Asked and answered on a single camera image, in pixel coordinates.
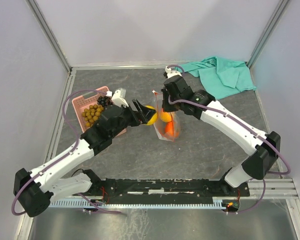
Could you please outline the yellow toy fruit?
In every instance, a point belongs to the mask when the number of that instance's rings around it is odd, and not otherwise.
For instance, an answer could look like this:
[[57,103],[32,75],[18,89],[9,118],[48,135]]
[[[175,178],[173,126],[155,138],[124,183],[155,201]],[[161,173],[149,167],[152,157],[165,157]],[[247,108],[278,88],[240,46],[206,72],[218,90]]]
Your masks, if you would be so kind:
[[155,111],[155,114],[150,118],[150,120],[149,120],[147,123],[144,124],[144,125],[146,125],[146,126],[151,126],[151,125],[153,125],[153,124],[157,121],[157,119],[158,119],[158,112],[157,112],[157,110],[156,110],[153,106],[151,106],[151,105],[146,105],[146,107],[147,107],[148,109],[152,109],[152,110]]

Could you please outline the small orange toy fruit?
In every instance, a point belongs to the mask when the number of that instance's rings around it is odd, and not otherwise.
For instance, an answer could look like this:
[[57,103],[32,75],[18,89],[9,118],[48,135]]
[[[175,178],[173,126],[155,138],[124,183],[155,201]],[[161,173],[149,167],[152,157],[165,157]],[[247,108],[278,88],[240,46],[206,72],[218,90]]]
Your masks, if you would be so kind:
[[169,112],[164,112],[162,111],[159,114],[159,118],[161,121],[163,121],[164,123],[169,123],[172,121],[172,115]]

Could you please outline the clear zip top bag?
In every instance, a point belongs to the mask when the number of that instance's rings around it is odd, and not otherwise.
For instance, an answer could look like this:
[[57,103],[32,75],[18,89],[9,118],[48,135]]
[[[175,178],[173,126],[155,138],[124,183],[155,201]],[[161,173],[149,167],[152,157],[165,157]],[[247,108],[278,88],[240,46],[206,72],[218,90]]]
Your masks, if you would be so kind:
[[162,141],[174,142],[180,135],[181,125],[175,112],[165,112],[163,110],[163,94],[155,90],[152,91],[154,98],[152,106],[157,112],[157,119],[153,126],[158,138]]

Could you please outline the pink perforated basket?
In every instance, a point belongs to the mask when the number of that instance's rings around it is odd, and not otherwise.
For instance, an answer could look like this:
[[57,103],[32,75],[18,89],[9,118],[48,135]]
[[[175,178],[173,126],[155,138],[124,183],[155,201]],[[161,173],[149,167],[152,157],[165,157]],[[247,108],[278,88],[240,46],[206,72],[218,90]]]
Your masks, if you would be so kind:
[[97,88],[95,91],[89,90],[88,93],[75,97],[72,100],[72,106],[74,107],[75,114],[77,116],[79,125],[83,133],[89,128],[84,127],[84,122],[81,118],[81,113],[85,108],[88,108],[89,105],[98,105],[98,98],[100,96],[106,96],[107,91],[110,91],[109,88],[107,86],[102,86],[100,88]]

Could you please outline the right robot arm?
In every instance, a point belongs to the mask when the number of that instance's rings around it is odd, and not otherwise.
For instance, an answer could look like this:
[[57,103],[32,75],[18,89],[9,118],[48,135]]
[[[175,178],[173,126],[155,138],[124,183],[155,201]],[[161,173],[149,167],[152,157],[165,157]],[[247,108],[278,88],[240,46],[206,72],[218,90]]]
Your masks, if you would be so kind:
[[228,111],[205,90],[193,91],[179,75],[164,82],[162,108],[165,112],[183,111],[215,127],[235,143],[248,157],[225,173],[219,183],[221,193],[232,195],[250,179],[263,180],[278,159],[281,137],[259,130]]

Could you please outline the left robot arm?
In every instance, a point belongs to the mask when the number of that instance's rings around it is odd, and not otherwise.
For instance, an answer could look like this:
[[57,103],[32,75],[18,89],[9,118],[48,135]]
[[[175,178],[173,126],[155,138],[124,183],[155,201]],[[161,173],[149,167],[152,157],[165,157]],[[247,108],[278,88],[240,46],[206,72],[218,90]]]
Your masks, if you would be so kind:
[[133,101],[133,110],[129,105],[109,105],[98,120],[82,133],[63,153],[47,163],[30,171],[21,168],[14,177],[14,200],[11,212],[17,216],[16,203],[29,217],[43,213],[50,205],[53,196],[53,184],[80,163],[98,155],[112,144],[113,139],[127,127],[147,124],[156,114],[156,110]]

